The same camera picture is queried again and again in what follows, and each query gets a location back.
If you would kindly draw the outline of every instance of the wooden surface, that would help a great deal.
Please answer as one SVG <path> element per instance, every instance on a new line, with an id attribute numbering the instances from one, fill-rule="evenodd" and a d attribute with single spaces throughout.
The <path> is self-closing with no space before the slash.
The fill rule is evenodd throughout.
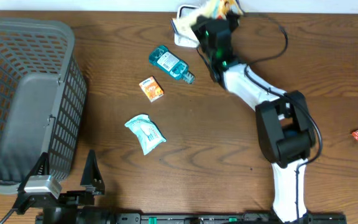
<path id="1" fill-rule="evenodd" d="M 254 112 L 209 77 L 195 50 L 173 43 L 174 13 L 0 12 L 67 23 L 75 57 L 89 80 L 89 95 L 71 176 L 64 191 L 80 189 L 89 149 L 106 183 L 97 204 L 150 212 L 268 210 L 274 189 L 270 164 L 257 142 Z M 272 14 L 288 31 L 288 52 L 256 65 L 269 83 L 305 94 L 324 138 L 323 155 L 306 169 L 305 202 L 313 212 L 344 212 L 358 223 L 358 16 Z M 263 19 L 242 19 L 233 35 L 246 59 L 273 55 L 283 37 Z M 177 82 L 147 60 L 166 45 L 186 61 L 195 85 Z M 150 103 L 139 82 L 154 76 L 165 95 Z M 124 127 L 147 113 L 167 138 L 144 156 Z M 15 196 L 0 195 L 0 219 Z M 40 210 L 14 214 L 8 223 L 33 223 Z"/>

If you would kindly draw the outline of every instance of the white label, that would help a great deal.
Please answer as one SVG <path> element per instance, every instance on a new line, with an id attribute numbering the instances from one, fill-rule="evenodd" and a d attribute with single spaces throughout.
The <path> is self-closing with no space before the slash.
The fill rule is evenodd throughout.
<path id="1" fill-rule="evenodd" d="M 163 68 L 167 69 L 168 72 L 179 62 L 175 56 L 173 56 L 170 52 L 165 52 L 160 59 L 157 61 L 159 65 Z"/>

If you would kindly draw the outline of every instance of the white backdrop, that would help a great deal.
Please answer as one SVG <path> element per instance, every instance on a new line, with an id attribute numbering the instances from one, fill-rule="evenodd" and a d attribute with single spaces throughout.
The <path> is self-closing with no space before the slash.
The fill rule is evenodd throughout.
<path id="1" fill-rule="evenodd" d="M 176 11 L 202 0 L 0 0 L 0 10 Z M 356 13 L 358 0 L 240 0 L 246 11 Z"/>

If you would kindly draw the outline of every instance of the orange box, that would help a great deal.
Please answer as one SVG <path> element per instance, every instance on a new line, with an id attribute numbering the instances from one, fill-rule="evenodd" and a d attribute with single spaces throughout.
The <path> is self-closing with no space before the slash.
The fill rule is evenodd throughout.
<path id="1" fill-rule="evenodd" d="M 160 85 L 155 81 L 154 77 L 150 77 L 142 81 L 139 83 L 139 86 L 143 90 L 144 94 L 146 94 L 150 102 L 153 102 L 164 95 L 164 92 L 162 91 Z"/>

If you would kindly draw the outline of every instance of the light blue packet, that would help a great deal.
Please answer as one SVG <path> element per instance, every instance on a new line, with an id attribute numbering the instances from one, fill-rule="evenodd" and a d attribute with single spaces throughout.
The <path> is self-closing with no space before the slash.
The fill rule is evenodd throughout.
<path id="1" fill-rule="evenodd" d="M 137 136 L 144 155 L 147 155 L 161 142 L 167 141 L 146 114 L 140 114 L 130 119 L 125 123 L 125 127 Z"/>

